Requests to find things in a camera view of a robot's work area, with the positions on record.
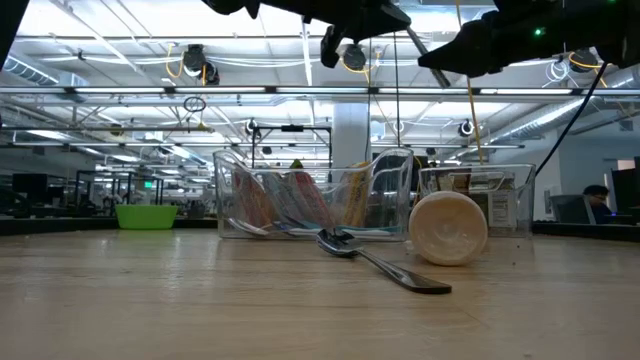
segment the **white column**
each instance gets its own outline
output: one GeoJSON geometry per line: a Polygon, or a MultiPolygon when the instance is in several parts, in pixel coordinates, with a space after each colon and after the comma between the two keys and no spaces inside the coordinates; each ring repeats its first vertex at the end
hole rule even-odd
{"type": "Polygon", "coordinates": [[[371,160],[368,108],[366,103],[334,105],[333,167],[344,168],[371,160]]]}

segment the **person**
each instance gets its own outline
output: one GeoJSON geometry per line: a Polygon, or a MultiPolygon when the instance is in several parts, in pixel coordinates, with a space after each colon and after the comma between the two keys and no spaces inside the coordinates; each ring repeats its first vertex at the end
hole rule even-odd
{"type": "Polygon", "coordinates": [[[602,185],[590,185],[584,189],[582,194],[587,197],[589,205],[591,205],[596,224],[609,223],[608,216],[611,215],[611,210],[606,204],[609,189],[602,185]]]}

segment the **green bowl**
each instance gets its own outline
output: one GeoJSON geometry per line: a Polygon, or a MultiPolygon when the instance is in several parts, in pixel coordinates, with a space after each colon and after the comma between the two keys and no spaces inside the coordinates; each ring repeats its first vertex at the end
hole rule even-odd
{"type": "Polygon", "coordinates": [[[177,206],[116,205],[118,224],[127,230],[171,229],[177,212],[177,206]]]}

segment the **clear plastic bin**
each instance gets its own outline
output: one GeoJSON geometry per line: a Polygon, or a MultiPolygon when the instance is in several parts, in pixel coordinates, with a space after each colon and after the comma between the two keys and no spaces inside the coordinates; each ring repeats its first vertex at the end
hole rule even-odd
{"type": "Polygon", "coordinates": [[[489,228],[488,252],[515,264],[533,254],[535,165],[485,165],[420,171],[421,195],[454,191],[473,199],[489,228]]]}
{"type": "Polygon", "coordinates": [[[391,149],[361,167],[249,169],[235,153],[215,152],[220,236],[298,239],[337,228],[363,240],[404,241],[412,157],[391,149]]]}

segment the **desk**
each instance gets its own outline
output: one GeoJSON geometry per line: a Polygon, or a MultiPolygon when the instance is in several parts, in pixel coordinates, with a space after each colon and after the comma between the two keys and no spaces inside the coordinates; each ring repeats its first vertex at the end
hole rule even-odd
{"type": "Polygon", "coordinates": [[[370,247],[453,285],[426,296],[308,241],[221,241],[212,230],[3,237],[0,349],[12,360],[636,357],[640,246],[534,244],[515,267],[487,255],[464,268],[431,266],[402,244],[370,247]]]}

